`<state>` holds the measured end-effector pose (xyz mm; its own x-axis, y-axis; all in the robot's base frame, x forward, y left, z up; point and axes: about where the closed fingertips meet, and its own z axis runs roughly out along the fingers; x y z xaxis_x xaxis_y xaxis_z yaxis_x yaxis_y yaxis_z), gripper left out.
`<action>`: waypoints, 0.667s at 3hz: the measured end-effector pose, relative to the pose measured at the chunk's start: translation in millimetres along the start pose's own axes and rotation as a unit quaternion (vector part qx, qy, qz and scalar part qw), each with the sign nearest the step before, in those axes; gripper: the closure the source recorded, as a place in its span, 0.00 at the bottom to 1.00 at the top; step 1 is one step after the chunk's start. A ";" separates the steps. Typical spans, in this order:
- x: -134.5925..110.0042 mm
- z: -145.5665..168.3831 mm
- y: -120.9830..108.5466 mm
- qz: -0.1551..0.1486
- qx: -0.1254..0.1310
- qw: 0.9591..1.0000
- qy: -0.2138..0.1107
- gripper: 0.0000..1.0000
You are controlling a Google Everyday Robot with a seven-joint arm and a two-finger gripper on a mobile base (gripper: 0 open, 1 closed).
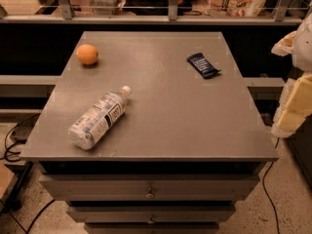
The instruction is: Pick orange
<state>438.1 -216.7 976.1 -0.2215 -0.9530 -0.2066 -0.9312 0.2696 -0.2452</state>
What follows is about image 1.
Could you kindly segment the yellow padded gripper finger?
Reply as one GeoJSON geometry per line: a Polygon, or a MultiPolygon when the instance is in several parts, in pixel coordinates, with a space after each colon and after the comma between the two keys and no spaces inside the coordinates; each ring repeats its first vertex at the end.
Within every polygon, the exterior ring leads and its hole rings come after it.
{"type": "Polygon", "coordinates": [[[290,78],[282,90],[271,133],[275,137],[290,137],[311,114],[312,74],[290,78]]]}
{"type": "Polygon", "coordinates": [[[283,37],[280,41],[278,41],[272,48],[271,53],[284,57],[286,55],[292,55],[293,54],[293,41],[294,36],[296,32],[293,31],[289,34],[287,34],[285,37],[283,37]]]}

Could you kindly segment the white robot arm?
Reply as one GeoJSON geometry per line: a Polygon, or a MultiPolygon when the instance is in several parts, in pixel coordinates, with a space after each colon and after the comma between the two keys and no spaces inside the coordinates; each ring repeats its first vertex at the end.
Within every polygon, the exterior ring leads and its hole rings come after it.
{"type": "Polygon", "coordinates": [[[287,80],[273,117],[271,133],[287,138],[312,114],[312,15],[276,43],[271,53],[281,57],[291,55],[292,65],[303,72],[299,78],[287,80]]]}

